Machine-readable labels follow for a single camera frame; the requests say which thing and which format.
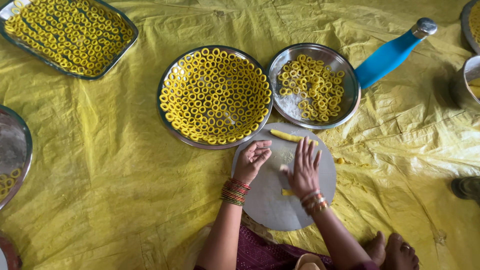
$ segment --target steel bottle cap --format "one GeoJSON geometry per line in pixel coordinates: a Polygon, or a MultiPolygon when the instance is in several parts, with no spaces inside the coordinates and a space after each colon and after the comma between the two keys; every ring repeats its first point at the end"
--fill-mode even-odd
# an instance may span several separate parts
{"type": "Polygon", "coordinates": [[[424,39],[437,32],[437,24],[432,19],[420,18],[411,30],[416,38],[424,39]]]}

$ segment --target hand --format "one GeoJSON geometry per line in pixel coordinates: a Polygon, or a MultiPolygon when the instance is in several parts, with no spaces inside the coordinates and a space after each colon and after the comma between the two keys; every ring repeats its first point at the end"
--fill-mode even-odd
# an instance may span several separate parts
{"type": "Polygon", "coordinates": [[[309,193],[320,189],[318,185],[318,164],[320,164],[322,151],[318,151],[315,160],[312,160],[314,149],[315,141],[312,140],[309,145],[308,136],[301,139],[295,151],[293,172],[288,168],[282,170],[288,177],[288,183],[293,193],[295,193],[300,200],[309,193]]]}
{"type": "Polygon", "coordinates": [[[272,154],[270,148],[272,141],[253,141],[239,154],[233,178],[244,184],[250,184],[257,176],[260,167],[272,154]]]}

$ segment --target blue bottle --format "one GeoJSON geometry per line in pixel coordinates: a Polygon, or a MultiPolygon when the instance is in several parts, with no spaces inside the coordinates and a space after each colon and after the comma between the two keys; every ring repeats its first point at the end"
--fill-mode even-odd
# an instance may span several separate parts
{"type": "Polygon", "coordinates": [[[378,48],[355,69],[361,88],[367,88],[398,67],[413,48],[427,36],[437,31],[437,24],[429,18],[421,18],[405,34],[378,48]]]}

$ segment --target yellow tarpaulin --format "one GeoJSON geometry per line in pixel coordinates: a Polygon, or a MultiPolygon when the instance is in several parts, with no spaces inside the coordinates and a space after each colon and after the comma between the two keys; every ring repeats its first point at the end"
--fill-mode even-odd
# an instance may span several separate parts
{"type": "MultiPolygon", "coordinates": [[[[466,0],[107,2],[140,34],[100,80],[62,75],[0,38],[0,103],[25,119],[34,142],[30,173],[0,211],[25,269],[181,269],[196,233],[216,216],[235,152],[190,147],[160,121],[157,86],[183,52],[232,46],[266,66],[288,45],[315,42],[357,67],[421,17],[438,32],[362,90],[350,121],[316,133],[346,161],[336,164],[333,207],[356,238],[396,231],[422,269],[478,268],[480,208],[448,188],[480,175],[480,118],[444,98],[472,55],[460,38],[466,0]]],[[[274,111],[269,122],[278,121],[274,111]]],[[[271,233],[326,253],[314,226],[271,233]]]]}

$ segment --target woman's right hand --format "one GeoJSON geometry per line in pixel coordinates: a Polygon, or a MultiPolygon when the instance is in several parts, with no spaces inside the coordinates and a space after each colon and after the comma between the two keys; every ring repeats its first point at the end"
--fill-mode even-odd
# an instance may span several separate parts
{"type": "Polygon", "coordinates": [[[313,160],[313,151],[315,150],[315,141],[308,144],[308,136],[301,139],[297,144],[295,151],[295,165],[293,172],[285,169],[282,172],[288,177],[288,183],[301,200],[313,191],[320,189],[318,184],[318,165],[322,151],[318,151],[313,160]]]}

